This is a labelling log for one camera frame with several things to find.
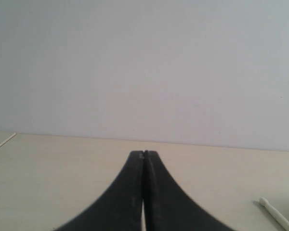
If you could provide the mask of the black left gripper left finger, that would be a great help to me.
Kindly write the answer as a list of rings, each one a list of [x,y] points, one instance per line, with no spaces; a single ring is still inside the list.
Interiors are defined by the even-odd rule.
[[[106,191],[59,231],[140,231],[144,152],[130,152]]]

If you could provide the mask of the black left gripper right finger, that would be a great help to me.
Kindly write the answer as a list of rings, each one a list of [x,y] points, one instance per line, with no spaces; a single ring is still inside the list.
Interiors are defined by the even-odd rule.
[[[231,230],[182,190],[156,151],[144,152],[143,171],[143,201],[148,231]]]

